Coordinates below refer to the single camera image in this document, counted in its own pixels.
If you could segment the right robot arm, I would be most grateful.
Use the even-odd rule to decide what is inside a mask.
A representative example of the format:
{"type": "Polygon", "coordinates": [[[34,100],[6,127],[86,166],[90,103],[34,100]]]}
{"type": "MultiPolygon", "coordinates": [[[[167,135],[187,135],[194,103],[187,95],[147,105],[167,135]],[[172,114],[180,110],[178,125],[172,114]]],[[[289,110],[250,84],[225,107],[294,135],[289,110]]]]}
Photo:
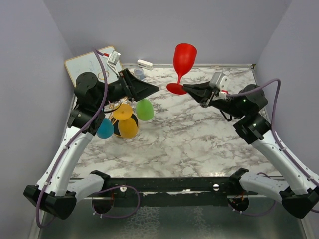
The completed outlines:
{"type": "Polygon", "coordinates": [[[234,124],[236,133],[263,154],[281,173],[282,182],[241,168],[230,176],[229,189],[235,195],[251,191],[281,203],[288,213],[302,219],[319,201],[319,176],[307,168],[280,140],[274,122],[259,111],[268,103],[262,86],[250,84],[238,94],[229,94],[210,82],[184,84],[203,108],[215,107],[234,124]]]}

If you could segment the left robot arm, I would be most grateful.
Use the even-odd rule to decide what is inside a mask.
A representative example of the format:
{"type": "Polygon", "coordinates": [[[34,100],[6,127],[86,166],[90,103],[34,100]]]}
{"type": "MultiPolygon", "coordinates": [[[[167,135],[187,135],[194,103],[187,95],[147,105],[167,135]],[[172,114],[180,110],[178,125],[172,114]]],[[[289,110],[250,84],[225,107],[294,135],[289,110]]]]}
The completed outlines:
{"type": "Polygon", "coordinates": [[[101,197],[109,193],[110,176],[98,170],[76,183],[69,182],[84,149],[105,118],[103,108],[124,97],[137,102],[159,91],[157,86],[134,77],[128,69],[120,71],[117,78],[105,84],[92,72],[77,77],[74,89],[77,101],[63,141],[43,176],[35,185],[26,186],[23,192],[37,211],[43,210],[64,220],[84,198],[94,193],[101,197]]]}

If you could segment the green wine glass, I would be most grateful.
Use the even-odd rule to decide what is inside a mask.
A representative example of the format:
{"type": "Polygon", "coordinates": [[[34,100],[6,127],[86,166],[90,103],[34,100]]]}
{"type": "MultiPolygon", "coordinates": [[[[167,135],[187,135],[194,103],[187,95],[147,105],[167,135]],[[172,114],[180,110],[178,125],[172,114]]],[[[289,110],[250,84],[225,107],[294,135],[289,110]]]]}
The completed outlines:
{"type": "Polygon", "coordinates": [[[136,104],[136,114],[138,119],[149,121],[154,116],[154,109],[151,102],[147,99],[142,99],[136,104]]]}

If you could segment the red wine glass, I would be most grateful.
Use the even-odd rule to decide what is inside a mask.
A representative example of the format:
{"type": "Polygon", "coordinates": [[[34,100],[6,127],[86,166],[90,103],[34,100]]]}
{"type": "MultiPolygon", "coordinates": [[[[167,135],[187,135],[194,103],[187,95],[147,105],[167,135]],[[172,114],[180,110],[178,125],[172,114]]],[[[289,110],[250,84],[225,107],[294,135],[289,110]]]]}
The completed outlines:
{"type": "Polygon", "coordinates": [[[194,66],[197,49],[189,43],[180,43],[175,47],[173,56],[173,67],[177,73],[177,82],[167,84],[166,88],[173,94],[184,95],[187,92],[181,84],[182,77],[194,66]]]}

